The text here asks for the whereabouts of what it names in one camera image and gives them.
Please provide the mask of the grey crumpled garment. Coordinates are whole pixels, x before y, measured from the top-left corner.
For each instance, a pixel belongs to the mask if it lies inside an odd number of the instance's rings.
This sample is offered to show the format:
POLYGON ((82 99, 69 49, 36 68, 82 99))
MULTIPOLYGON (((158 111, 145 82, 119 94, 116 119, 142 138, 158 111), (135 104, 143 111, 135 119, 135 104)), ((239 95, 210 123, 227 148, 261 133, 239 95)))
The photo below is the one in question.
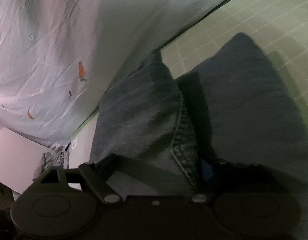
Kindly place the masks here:
POLYGON ((33 173, 32 181, 39 178, 50 167, 61 166, 63 168, 69 168, 69 145, 65 148, 61 147, 58 150, 52 150, 50 152, 44 152, 40 157, 38 165, 33 173))

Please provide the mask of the blue denim jeans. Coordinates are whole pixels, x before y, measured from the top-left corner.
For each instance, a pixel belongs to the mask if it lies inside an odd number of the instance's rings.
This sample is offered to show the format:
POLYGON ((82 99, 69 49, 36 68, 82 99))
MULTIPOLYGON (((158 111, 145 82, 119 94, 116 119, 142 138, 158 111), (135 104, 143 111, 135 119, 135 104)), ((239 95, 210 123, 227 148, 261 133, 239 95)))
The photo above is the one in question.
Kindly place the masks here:
POLYGON ((100 100, 90 160, 110 154, 182 173, 197 209, 124 216, 137 236, 308 239, 308 130, 262 50, 239 33, 173 78, 154 51, 100 100))

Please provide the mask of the carrot print bed sheet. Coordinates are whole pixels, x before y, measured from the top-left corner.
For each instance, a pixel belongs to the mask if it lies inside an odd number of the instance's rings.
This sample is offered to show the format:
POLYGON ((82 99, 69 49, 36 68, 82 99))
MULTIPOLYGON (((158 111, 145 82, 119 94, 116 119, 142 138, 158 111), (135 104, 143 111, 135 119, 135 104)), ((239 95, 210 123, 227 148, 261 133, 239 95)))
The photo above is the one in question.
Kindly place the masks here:
POLYGON ((50 146, 114 79, 225 0, 0 0, 0 130, 50 146))

